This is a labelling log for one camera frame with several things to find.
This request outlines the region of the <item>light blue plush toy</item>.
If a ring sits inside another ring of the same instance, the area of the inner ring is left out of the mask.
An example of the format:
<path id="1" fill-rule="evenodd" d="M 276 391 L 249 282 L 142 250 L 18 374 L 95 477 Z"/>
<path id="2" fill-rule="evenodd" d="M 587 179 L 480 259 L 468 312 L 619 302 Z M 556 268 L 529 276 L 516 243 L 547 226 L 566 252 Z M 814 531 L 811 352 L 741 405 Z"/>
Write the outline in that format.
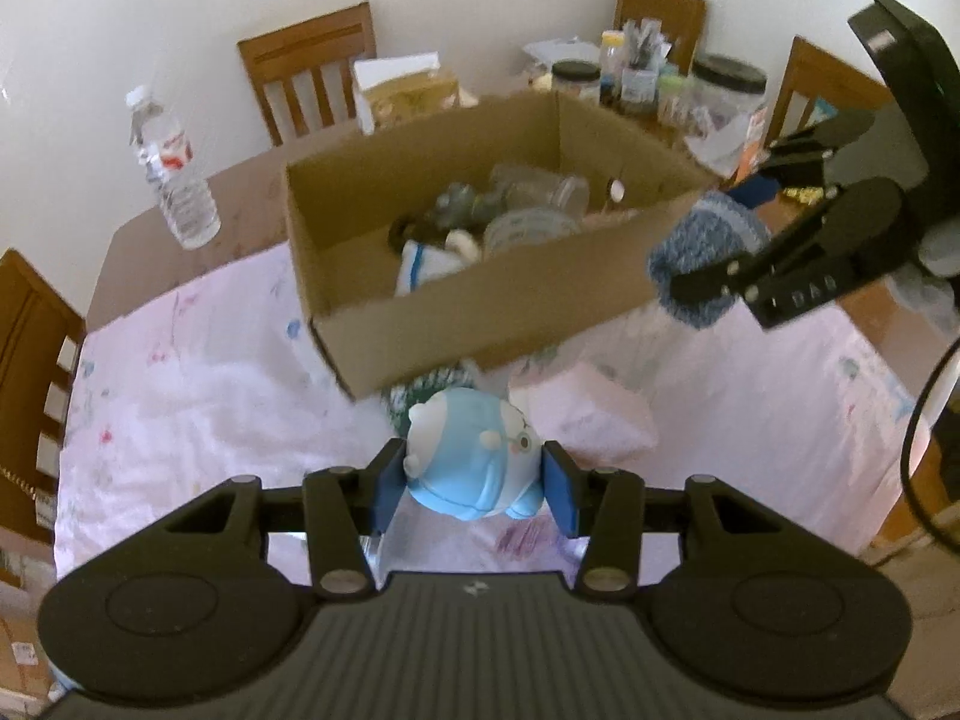
<path id="1" fill-rule="evenodd" d="M 446 388 L 409 410 L 404 473 L 418 504 L 472 522 L 534 517 L 544 505 L 544 441 L 509 401 Z"/>

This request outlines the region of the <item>blue grey knitted sock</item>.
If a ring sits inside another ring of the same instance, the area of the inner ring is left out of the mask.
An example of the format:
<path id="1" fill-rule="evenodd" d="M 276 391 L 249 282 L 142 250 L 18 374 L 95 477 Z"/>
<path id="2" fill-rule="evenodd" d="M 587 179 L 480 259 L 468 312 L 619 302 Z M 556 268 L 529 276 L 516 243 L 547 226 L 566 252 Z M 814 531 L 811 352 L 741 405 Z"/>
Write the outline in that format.
<path id="1" fill-rule="evenodd" d="M 656 286 L 662 309 L 686 327 L 711 327 L 736 304 L 734 294 L 724 294 L 719 284 L 727 264 L 742 255 L 754 255 L 771 241 L 768 226 L 747 206 L 727 193 L 709 190 L 647 255 L 646 271 Z M 717 277 L 709 275 L 704 298 L 683 302 L 672 296 L 677 277 L 719 265 Z"/>

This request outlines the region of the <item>wooden chair by wall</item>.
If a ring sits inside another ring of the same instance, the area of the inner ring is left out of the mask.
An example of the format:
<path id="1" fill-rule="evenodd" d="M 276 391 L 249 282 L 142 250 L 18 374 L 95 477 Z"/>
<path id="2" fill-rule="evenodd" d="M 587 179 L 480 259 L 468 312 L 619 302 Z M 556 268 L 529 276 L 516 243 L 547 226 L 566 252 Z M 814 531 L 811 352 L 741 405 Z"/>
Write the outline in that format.
<path id="1" fill-rule="evenodd" d="M 286 114 L 296 138 L 311 133 L 302 109 L 296 78 L 308 75 L 313 83 L 319 123 L 322 128 L 337 123 L 332 107 L 331 90 L 325 73 L 336 71 L 340 83 L 343 109 L 348 119 L 356 117 L 353 93 L 353 65 L 358 60 L 377 57 L 373 10 L 368 2 L 314 16 L 286 28 L 241 39 L 236 44 L 245 75 L 260 115 L 274 146 L 283 145 L 277 114 L 268 99 L 268 90 L 276 86 L 283 94 Z"/>

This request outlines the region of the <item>tan tissue box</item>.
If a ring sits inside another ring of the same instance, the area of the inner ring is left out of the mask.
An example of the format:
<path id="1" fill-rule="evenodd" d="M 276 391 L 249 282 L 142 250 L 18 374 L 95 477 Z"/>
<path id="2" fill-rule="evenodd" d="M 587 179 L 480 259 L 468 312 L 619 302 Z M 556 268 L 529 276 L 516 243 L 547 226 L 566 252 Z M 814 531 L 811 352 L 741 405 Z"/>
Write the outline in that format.
<path id="1" fill-rule="evenodd" d="M 438 52 L 356 60 L 353 101 L 364 135 L 462 106 L 459 78 Z"/>

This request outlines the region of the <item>large black lid jar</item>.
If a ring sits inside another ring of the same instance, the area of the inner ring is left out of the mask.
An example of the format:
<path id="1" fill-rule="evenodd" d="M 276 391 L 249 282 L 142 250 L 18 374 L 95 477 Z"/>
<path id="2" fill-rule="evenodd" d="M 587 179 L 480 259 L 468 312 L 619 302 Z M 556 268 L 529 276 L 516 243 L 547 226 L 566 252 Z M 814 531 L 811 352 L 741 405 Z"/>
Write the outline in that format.
<path id="1" fill-rule="evenodd" d="M 682 96 L 683 143 L 723 179 L 736 174 L 743 152 L 765 121 L 768 76 L 721 54 L 698 54 Z"/>

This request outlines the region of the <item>black lid glass jar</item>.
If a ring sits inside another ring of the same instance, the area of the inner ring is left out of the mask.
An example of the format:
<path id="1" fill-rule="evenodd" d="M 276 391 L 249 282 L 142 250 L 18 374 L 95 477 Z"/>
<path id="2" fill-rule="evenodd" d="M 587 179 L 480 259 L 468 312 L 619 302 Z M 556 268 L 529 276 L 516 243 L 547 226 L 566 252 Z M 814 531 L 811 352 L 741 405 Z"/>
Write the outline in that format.
<path id="1" fill-rule="evenodd" d="M 560 60 L 551 66 L 550 86 L 556 93 L 597 104 L 601 100 L 601 69 L 586 60 Z"/>

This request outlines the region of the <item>pink white tablecloth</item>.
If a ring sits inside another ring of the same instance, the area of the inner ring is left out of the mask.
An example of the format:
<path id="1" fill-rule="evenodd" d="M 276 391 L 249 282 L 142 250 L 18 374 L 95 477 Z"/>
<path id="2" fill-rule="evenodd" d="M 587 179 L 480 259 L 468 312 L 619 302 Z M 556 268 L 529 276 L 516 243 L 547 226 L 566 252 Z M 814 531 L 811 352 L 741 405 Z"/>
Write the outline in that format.
<path id="1" fill-rule="evenodd" d="M 900 494 L 914 401 L 838 307 L 763 332 L 732 309 L 706 330 L 655 305 L 485 372 L 590 362 L 643 395 L 656 449 L 621 466 L 659 488 L 713 475 L 850 553 Z M 370 461 L 394 428 L 352 400 L 304 325 L 286 247 L 164 294 L 83 344 L 60 455 L 55 567 L 94 556 L 238 475 L 268 488 Z"/>

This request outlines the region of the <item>green white medical bottle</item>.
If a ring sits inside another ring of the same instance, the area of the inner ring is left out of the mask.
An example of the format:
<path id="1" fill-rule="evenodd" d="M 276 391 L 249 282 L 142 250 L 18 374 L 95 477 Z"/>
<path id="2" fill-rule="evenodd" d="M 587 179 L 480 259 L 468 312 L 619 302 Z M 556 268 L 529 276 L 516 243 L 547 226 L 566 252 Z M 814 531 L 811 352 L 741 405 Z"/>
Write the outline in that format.
<path id="1" fill-rule="evenodd" d="M 427 403 L 434 395 L 448 388 L 475 388 L 480 379 L 480 369 L 470 359 L 431 369 L 407 382 L 384 388 L 382 401 L 395 433 L 405 437 L 410 429 L 410 410 L 415 405 Z"/>

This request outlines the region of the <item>grey toy figurine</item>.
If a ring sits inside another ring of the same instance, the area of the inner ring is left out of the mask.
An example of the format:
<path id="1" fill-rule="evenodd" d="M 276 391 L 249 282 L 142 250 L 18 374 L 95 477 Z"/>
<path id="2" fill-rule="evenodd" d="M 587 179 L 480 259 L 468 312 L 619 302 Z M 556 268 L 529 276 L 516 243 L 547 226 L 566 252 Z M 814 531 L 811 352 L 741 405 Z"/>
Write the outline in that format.
<path id="1" fill-rule="evenodd" d="M 434 224 L 441 229 L 483 229 L 506 211 L 505 192 L 478 192 L 469 184 L 449 185 L 434 202 Z"/>

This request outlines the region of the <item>dark brown small object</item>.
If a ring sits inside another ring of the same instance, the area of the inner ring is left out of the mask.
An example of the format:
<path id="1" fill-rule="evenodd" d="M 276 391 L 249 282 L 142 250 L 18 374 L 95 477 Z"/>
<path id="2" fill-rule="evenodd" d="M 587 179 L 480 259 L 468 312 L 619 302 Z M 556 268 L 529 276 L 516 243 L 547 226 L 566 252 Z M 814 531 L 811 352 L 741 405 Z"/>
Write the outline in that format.
<path id="1" fill-rule="evenodd" d="M 398 216 L 387 232 L 387 244 L 396 254 L 402 254 L 407 242 L 427 244 L 435 232 L 433 223 L 421 216 Z"/>

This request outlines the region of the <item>clear plastic cup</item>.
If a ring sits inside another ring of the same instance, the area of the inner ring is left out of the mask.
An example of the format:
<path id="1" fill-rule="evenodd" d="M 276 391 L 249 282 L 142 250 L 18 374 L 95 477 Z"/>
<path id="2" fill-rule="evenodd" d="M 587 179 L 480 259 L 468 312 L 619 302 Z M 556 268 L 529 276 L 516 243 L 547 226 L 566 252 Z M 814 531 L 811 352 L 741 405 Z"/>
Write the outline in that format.
<path id="1" fill-rule="evenodd" d="M 589 184 L 578 174 L 558 174 L 528 164 L 501 163 L 490 172 L 491 187 L 503 193 L 509 211 L 548 206 L 571 218 L 589 208 Z"/>

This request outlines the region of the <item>wooden chair near door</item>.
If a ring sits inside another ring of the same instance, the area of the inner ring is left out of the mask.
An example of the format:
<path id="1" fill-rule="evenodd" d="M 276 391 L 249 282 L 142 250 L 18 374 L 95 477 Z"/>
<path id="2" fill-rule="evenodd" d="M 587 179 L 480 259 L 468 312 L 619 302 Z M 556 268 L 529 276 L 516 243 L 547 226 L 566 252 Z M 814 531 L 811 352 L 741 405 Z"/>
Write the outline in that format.
<path id="1" fill-rule="evenodd" d="M 67 343 L 82 346 L 86 322 L 18 250 L 2 255 L 2 548 L 52 559 L 53 534 L 37 507 L 57 481 L 37 468 L 44 439 L 62 447 L 65 420 L 47 412 L 47 397 L 70 397 L 78 364 L 64 364 Z"/>

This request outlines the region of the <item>wooden chair at right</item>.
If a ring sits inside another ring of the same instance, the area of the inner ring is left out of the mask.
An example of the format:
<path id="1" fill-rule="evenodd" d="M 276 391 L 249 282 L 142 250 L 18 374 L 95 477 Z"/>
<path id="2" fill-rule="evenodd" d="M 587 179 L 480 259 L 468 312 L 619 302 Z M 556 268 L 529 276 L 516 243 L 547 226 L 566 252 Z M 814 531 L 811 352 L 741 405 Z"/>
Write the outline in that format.
<path id="1" fill-rule="evenodd" d="M 805 101 L 797 124 L 799 128 L 809 125 L 818 101 L 838 110 L 877 110 L 893 101 L 892 93 L 884 83 L 828 54 L 802 36 L 794 37 L 791 44 L 788 63 L 766 129 L 765 146 L 770 146 L 784 133 L 789 109 L 796 98 Z"/>

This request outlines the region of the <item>pink rectangular box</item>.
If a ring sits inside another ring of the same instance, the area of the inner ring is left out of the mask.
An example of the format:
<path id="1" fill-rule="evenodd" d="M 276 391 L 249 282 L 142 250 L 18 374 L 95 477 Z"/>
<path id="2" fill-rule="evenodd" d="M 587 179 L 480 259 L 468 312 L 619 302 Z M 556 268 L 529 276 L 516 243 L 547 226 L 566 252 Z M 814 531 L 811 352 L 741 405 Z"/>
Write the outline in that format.
<path id="1" fill-rule="evenodd" d="M 508 400 L 542 439 L 555 440 L 584 466 L 623 465 L 659 444 L 647 399 L 590 362 L 514 376 Z"/>

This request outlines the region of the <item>clear plastic water bottle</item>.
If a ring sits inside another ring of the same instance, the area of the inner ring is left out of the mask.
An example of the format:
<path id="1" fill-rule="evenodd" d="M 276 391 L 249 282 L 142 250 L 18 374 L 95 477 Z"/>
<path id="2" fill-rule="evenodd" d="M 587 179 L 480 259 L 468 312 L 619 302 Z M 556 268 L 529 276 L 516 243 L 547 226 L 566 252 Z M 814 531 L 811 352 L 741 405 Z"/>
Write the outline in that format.
<path id="1" fill-rule="evenodd" d="M 125 104 L 130 144 L 167 229 L 182 249 L 200 249 L 217 237 L 221 223 L 185 128 L 148 86 L 129 91 Z"/>

